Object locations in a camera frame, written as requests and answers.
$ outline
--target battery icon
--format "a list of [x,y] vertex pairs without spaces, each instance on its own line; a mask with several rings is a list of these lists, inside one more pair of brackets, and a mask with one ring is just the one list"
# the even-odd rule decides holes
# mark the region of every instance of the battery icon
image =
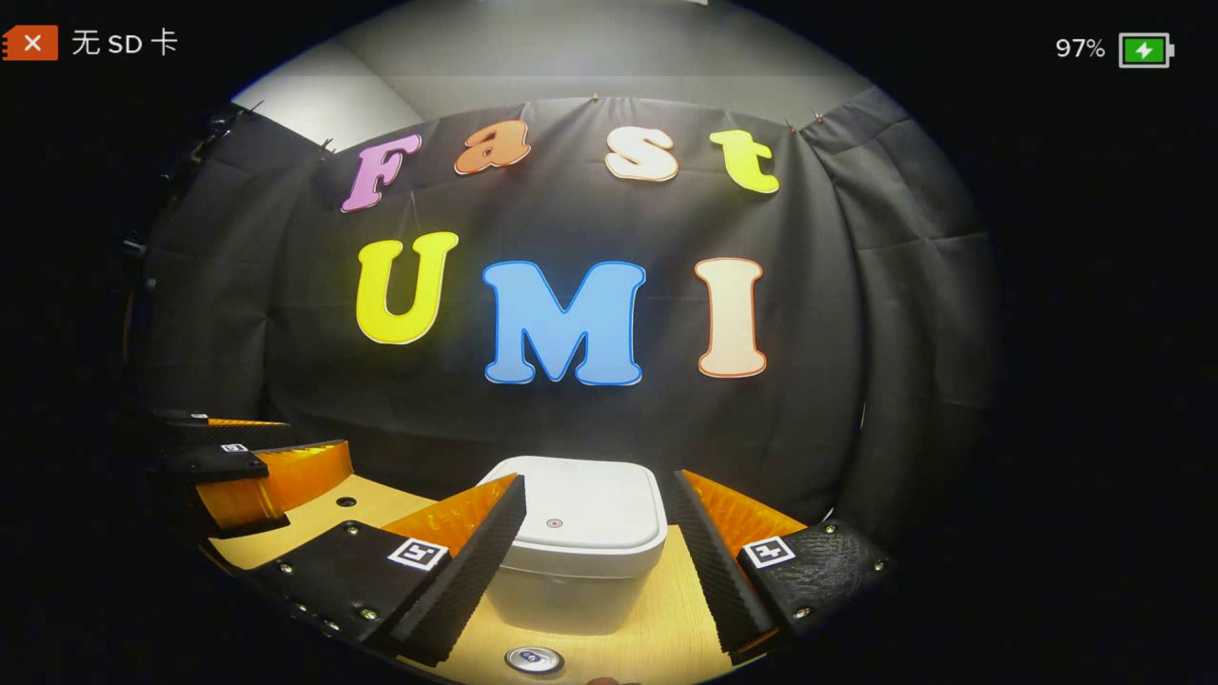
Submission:
[[1166,69],[1175,56],[1175,45],[1168,33],[1122,33],[1119,35],[1123,69]]

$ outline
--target can top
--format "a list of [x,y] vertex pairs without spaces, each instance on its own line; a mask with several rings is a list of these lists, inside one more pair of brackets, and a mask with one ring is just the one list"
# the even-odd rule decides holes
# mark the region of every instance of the can top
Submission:
[[563,656],[547,647],[516,647],[503,661],[524,673],[553,673],[563,668]]

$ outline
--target red icon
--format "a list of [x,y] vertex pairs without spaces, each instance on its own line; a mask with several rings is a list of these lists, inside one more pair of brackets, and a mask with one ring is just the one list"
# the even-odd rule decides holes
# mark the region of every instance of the red icon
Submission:
[[60,27],[17,24],[4,34],[4,61],[54,62],[60,59]]

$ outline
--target wooden table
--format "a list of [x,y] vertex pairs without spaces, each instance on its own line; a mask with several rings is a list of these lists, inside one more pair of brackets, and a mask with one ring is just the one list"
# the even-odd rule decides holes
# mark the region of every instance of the wooden table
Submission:
[[[335,503],[339,497],[354,497],[356,505],[340,507]],[[351,475],[329,494],[289,512],[291,525],[286,528],[213,542],[231,564],[248,569],[303,545],[343,520],[381,527],[431,503],[432,500]],[[566,664],[559,673],[543,676],[513,670],[503,656],[523,646],[555,650]],[[398,658],[420,670],[474,685],[585,685],[602,676],[622,684],[682,685],[703,683],[732,670],[731,659],[719,648],[715,623],[676,525],[669,527],[664,552],[633,612],[613,635],[558,635],[515,628],[505,624],[484,597],[447,661],[430,668]]]

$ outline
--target white box lid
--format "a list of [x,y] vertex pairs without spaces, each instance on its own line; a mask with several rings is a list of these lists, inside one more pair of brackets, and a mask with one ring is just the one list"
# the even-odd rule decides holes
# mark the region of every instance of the white box lid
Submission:
[[669,523],[655,475],[626,462],[521,456],[479,485],[525,478],[527,513],[501,566],[582,578],[635,578],[659,561]]

